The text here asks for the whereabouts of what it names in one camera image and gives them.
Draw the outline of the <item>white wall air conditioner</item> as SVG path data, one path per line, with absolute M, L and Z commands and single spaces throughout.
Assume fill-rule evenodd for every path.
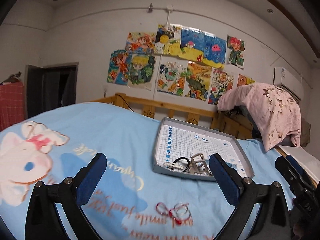
M 284 67 L 274 68 L 273 84 L 286 90 L 298 101 L 304 98 L 304 88 L 300 80 Z

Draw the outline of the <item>orange haired girl drawing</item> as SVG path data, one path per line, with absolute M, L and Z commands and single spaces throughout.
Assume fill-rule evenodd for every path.
M 110 57 L 107 82 L 116 85 L 127 85 L 132 55 L 126 50 L 115 50 Z

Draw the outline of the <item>dark doorway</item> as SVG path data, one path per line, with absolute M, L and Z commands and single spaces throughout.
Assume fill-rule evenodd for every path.
M 24 74 L 25 116 L 76 103 L 78 63 L 38 67 L 27 65 Z

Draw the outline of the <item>colourful doodle poster drawing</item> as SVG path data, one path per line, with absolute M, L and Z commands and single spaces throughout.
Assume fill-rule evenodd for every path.
M 217 105 L 219 98 L 233 88 L 233 83 L 234 75 L 232 73 L 223 72 L 218 69 L 213 70 L 208 103 L 210 105 Z

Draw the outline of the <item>pink floral cloth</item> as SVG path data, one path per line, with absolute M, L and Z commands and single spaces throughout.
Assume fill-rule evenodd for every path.
M 293 97 L 280 87 L 266 83 L 252 83 L 229 90 L 217 102 L 218 111 L 245 107 L 261 134 L 266 151 L 286 137 L 300 147 L 301 112 Z

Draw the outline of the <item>goldfish and cup drawing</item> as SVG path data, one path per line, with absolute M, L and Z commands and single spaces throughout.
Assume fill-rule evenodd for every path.
M 187 67 L 177 62 L 161 64 L 157 79 L 157 91 L 182 96 L 186 73 Z

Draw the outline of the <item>blue sea beach drawing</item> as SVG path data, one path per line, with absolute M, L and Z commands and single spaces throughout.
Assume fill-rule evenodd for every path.
M 216 69 L 223 69 L 226 47 L 227 41 L 214 34 L 195 28 L 183 27 L 178 56 Z

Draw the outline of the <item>beige plastic hair claw clip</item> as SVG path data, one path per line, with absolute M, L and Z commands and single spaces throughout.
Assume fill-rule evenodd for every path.
M 191 156 L 189 165 L 190 174 L 200 174 L 204 176 L 212 176 L 211 170 L 208 168 L 203 153 L 197 153 Z

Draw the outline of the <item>blond boy drawing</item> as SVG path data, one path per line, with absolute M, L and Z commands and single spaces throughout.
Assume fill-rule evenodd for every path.
M 151 90 L 156 58 L 153 55 L 133 54 L 127 85 L 131 88 Z

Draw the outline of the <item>red haired character drawing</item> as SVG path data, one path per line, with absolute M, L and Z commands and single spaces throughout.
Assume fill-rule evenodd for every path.
M 245 42 L 234 36 L 228 35 L 227 48 L 231 51 L 228 63 L 243 69 Z

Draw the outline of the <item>orange landscape drawing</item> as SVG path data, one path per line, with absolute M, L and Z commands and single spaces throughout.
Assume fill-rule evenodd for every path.
M 195 62 L 188 62 L 185 74 L 184 96 L 201 101 L 206 101 L 212 68 Z

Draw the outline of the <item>red checked cloth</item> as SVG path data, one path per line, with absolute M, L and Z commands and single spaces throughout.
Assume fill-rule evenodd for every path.
M 1 85 L 1 131 L 25 119 L 24 86 L 21 81 Z

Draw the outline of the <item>mermaid drawing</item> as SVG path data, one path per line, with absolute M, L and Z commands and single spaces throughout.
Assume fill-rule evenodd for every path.
M 129 32 L 125 50 L 135 54 L 153 54 L 156 33 L 153 32 Z

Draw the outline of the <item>silver key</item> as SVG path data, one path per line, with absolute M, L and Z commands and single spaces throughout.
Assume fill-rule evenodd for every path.
M 165 168 L 168 168 L 170 170 L 180 170 L 183 171 L 185 169 L 184 165 L 181 165 L 179 163 L 164 163 L 163 165 Z

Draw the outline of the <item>wooden bed frame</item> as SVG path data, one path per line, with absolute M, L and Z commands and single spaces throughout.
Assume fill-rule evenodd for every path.
M 223 137 L 231 137 L 239 140 L 251 140 L 252 125 L 242 115 L 229 115 L 225 112 L 205 111 L 203 109 L 177 105 L 174 103 L 155 101 L 149 99 L 141 99 L 137 97 L 127 96 L 126 94 L 117 93 L 106 98 L 95 99 L 94 102 L 106 103 L 116 107 L 122 107 L 127 111 L 117 112 L 120 118 L 125 118 L 123 125 L 117 125 L 122 130 L 144 132 L 145 134 L 155 132 L 153 128 L 149 128 L 149 124 L 154 122 L 157 129 L 160 129 L 160 121 L 156 120 L 155 113 L 159 110 L 165 114 L 170 121 L 175 120 L 176 114 L 185 117 L 182 120 L 184 125 L 193 125 L 195 128 L 204 130 L 199 125 L 201 117 L 210 119 L 210 132 L 221 133 Z

